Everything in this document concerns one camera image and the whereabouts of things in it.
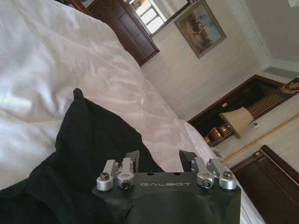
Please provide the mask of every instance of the window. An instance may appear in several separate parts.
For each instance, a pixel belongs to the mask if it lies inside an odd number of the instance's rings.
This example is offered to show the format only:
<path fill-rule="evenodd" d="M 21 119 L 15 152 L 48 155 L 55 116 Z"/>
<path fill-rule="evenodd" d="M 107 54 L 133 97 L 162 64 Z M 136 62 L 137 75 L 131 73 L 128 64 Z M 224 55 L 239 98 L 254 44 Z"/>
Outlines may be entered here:
<path fill-rule="evenodd" d="M 131 0 L 129 4 L 152 34 L 165 23 L 165 17 L 150 0 Z"/>

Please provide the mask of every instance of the bed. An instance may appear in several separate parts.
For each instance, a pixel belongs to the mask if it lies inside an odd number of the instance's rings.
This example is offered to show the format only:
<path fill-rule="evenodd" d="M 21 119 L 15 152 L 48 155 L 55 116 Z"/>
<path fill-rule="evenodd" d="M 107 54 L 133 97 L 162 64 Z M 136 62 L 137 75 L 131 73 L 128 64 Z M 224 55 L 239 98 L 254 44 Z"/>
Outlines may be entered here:
<path fill-rule="evenodd" d="M 53 0 L 2 0 L 0 49 L 0 189 L 54 152 L 76 87 L 134 127 L 164 171 L 183 171 L 180 149 L 216 158 L 105 23 Z M 263 223 L 244 191 L 241 223 Z"/>

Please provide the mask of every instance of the silver metal clamp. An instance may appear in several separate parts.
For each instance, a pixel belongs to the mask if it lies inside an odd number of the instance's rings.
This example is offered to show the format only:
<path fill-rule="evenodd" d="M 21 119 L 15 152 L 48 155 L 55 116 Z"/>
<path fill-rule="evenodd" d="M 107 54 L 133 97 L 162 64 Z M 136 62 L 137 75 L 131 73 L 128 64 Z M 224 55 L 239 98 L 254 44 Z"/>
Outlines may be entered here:
<path fill-rule="evenodd" d="M 107 160 L 103 172 L 97 178 L 97 189 L 100 191 L 112 189 L 117 170 L 118 163 L 115 160 Z"/>
<path fill-rule="evenodd" d="M 214 175 L 208 171 L 201 157 L 195 157 L 191 161 L 191 171 L 196 172 L 196 182 L 204 189 L 210 189 L 214 185 Z"/>
<path fill-rule="evenodd" d="M 130 158 L 124 158 L 122 161 L 121 172 L 117 175 L 117 185 L 122 190 L 128 190 L 134 185 L 134 167 Z"/>
<path fill-rule="evenodd" d="M 219 186 L 226 190 L 236 188 L 236 177 L 226 168 L 218 159 L 210 159 L 207 163 L 207 169 L 219 177 Z"/>

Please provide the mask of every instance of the landscape painting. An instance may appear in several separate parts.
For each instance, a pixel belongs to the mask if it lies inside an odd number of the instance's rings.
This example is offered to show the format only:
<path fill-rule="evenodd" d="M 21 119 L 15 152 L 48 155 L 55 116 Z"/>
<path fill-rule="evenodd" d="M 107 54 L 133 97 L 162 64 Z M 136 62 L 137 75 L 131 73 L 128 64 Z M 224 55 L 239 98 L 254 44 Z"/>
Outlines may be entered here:
<path fill-rule="evenodd" d="M 175 21 L 198 58 L 223 41 L 226 36 L 204 0 L 193 3 Z"/>

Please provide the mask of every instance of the metal bracket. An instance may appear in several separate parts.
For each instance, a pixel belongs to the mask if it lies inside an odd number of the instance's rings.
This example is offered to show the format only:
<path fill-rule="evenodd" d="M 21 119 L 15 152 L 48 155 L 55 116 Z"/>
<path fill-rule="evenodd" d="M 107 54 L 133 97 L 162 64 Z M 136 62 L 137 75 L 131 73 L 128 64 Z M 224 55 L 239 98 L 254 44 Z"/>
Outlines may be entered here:
<path fill-rule="evenodd" d="M 122 190 L 128 190 L 134 185 L 133 161 L 130 158 L 123 158 L 121 172 L 117 175 L 117 185 Z"/>
<path fill-rule="evenodd" d="M 210 189 L 214 185 L 214 175 L 207 170 L 201 157 L 195 157 L 191 161 L 191 170 L 196 172 L 196 182 L 204 189 Z"/>
<path fill-rule="evenodd" d="M 179 158 L 181 160 L 184 172 L 194 171 L 191 170 L 191 162 L 195 157 L 197 157 L 195 153 L 191 153 L 183 150 L 179 151 Z"/>
<path fill-rule="evenodd" d="M 227 169 L 218 159 L 210 159 L 207 163 L 207 169 L 215 172 L 219 177 L 219 186 L 226 190 L 234 190 L 236 188 L 236 177 Z"/>
<path fill-rule="evenodd" d="M 97 178 L 97 189 L 100 191 L 108 191 L 112 189 L 117 170 L 118 163 L 115 160 L 107 160 L 103 172 Z"/>
<path fill-rule="evenodd" d="M 130 158 L 133 161 L 133 170 L 134 173 L 138 172 L 138 165 L 139 165 L 139 150 L 133 151 L 131 153 L 127 153 L 125 158 Z"/>

